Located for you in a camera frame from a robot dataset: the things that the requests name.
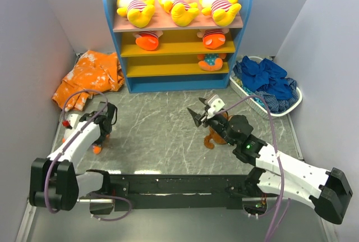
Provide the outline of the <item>boy doll striped shirt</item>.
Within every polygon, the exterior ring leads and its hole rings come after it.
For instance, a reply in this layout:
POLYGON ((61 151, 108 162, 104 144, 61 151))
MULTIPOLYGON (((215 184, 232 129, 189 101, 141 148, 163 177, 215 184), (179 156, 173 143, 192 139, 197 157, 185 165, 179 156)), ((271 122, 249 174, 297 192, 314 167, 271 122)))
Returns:
POLYGON ((202 39, 202 43, 207 49, 217 49, 223 46, 226 42, 226 34, 229 32, 228 28, 224 29, 202 29, 197 32, 197 36, 202 39))

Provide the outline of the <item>brown monkey plush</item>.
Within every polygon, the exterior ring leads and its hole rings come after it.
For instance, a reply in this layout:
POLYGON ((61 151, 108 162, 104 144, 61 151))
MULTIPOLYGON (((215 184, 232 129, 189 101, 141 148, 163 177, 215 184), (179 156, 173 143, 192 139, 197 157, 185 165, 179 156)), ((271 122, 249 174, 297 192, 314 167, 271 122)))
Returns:
POLYGON ((209 127, 209 134, 204 137, 204 146, 208 149, 214 149, 215 144, 224 145, 227 142, 213 130, 212 127, 209 127))

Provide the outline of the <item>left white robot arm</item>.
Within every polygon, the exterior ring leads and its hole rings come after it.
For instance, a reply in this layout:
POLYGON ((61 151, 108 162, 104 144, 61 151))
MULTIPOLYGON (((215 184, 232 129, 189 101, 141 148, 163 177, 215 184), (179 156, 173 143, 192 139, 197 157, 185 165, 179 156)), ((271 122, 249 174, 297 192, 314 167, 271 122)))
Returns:
POLYGON ((107 197, 112 190, 110 175, 103 170, 77 173, 77 166, 89 148, 95 154, 117 122, 118 108, 100 102, 98 109, 83 115, 70 114, 63 121, 65 127, 62 144, 47 158, 37 158, 31 164, 29 203, 56 213, 70 211, 77 200, 90 193, 107 197))

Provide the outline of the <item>yellow frog plush front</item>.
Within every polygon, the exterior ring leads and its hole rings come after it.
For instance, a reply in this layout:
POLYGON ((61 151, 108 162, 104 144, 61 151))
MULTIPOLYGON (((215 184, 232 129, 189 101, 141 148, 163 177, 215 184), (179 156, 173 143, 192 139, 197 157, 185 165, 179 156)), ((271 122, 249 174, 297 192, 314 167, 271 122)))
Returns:
POLYGON ((238 0, 199 0, 199 3, 202 14, 211 16, 221 27, 230 25, 242 8, 238 0))

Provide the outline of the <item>plush purple dotted dress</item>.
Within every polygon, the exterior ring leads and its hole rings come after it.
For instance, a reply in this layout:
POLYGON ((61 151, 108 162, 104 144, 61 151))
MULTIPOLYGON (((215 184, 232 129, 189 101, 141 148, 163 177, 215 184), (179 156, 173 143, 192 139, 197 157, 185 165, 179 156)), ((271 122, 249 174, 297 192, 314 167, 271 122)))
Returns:
POLYGON ((89 124, 84 129, 78 125, 76 129, 65 130, 61 152, 73 160, 75 156, 81 158, 88 148, 92 148, 95 154, 99 154, 102 151, 102 144, 94 144, 98 137, 100 137, 100 130, 96 124, 89 124))

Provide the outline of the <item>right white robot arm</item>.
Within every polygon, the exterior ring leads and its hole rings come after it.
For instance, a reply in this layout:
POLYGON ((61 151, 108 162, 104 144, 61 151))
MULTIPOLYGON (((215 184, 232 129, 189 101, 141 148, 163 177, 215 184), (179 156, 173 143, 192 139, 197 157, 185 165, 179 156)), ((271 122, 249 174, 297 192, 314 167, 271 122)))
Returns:
POLYGON ((246 116, 224 117, 224 102, 214 95, 201 99, 203 113, 189 110, 197 127, 210 127, 243 163, 253 166, 247 176, 246 191, 252 196, 262 192, 292 199, 312 208, 318 216, 336 225, 342 224, 353 191, 345 173, 338 169, 309 165, 280 152, 252 134, 246 116))

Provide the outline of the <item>yellow frog plush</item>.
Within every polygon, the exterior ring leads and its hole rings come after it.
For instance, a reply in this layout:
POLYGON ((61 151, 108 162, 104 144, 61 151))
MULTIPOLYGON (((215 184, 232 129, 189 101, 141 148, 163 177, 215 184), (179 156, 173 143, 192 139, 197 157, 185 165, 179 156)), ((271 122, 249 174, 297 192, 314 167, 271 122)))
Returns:
POLYGON ((154 0, 117 0, 117 14, 137 28, 146 27, 154 13, 154 0))
POLYGON ((202 14, 211 16, 221 27, 230 25, 242 8, 238 0, 199 0, 199 3, 202 14))
POLYGON ((190 0, 158 0, 162 9, 170 14, 177 26, 189 25, 200 13, 196 2, 190 0))

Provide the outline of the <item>white plush blue dotted dress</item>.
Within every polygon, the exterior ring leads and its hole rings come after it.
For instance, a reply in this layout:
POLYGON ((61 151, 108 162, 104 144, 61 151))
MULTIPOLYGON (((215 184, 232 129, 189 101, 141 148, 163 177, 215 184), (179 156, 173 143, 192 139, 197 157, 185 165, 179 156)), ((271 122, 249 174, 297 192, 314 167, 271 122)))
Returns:
POLYGON ((198 54, 198 65, 204 71, 218 71, 223 67, 223 60, 226 56, 226 53, 198 54))

